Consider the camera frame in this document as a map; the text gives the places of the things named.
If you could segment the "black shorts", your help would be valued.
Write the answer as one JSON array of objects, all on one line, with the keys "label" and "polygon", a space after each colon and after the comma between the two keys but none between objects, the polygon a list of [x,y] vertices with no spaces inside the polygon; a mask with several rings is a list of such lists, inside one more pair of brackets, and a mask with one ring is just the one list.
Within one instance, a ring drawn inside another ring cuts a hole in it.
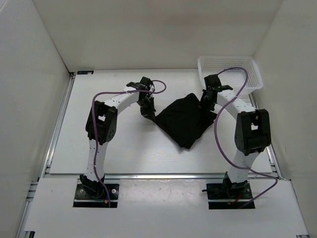
[{"label": "black shorts", "polygon": [[199,102],[197,96],[190,93],[175,100],[156,116],[156,124],[181,148],[190,149],[217,116],[200,108]]}]

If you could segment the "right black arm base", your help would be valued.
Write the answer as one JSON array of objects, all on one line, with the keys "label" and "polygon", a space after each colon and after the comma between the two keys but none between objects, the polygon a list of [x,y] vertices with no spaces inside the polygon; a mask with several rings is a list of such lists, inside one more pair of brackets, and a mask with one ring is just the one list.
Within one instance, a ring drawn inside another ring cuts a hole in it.
[{"label": "right black arm base", "polygon": [[255,209],[247,180],[232,183],[229,178],[224,178],[221,183],[207,183],[202,193],[207,194],[209,210]]}]

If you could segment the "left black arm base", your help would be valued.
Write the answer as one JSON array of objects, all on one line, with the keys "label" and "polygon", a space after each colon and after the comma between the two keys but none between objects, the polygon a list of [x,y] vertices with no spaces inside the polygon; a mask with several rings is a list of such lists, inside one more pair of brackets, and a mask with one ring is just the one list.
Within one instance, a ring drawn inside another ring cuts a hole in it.
[{"label": "left black arm base", "polygon": [[117,208],[119,197],[118,183],[91,181],[80,175],[77,182],[73,207],[77,208]]}]

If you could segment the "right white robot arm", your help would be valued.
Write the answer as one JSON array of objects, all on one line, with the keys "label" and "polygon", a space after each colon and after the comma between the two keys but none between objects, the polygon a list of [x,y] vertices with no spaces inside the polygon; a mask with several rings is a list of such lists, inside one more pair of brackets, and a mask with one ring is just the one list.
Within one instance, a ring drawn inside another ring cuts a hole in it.
[{"label": "right white robot arm", "polygon": [[[258,110],[233,95],[228,85],[203,90],[200,107],[213,111],[215,105],[221,106],[214,121],[215,141],[221,155],[230,164],[225,177],[229,182],[222,186],[222,192],[226,197],[234,198],[240,193],[239,184],[246,182],[255,159],[271,144],[269,114],[267,110]],[[227,157],[218,139],[217,126],[223,111],[227,111],[236,121],[236,153],[233,160]]]}]

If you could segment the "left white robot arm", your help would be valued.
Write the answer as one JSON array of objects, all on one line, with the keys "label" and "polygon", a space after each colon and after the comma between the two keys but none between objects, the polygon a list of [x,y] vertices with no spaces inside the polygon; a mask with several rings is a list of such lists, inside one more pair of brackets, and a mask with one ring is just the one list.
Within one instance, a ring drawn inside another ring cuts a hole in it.
[{"label": "left white robot arm", "polygon": [[80,175],[81,183],[87,188],[92,198],[99,198],[106,191],[104,184],[104,162],[106,149],[114,138],[117,127],[117,117],[127,107],[136,103],[140,107],[143,117],[155,120],[154,94],[155,86],[152,81],[130,82],[120,92],[110,92],[112,98],[103,102],[97,97],[92,99],[91,110],[86,122],[85,130],[89,139],[89,157],[87,170]]}]

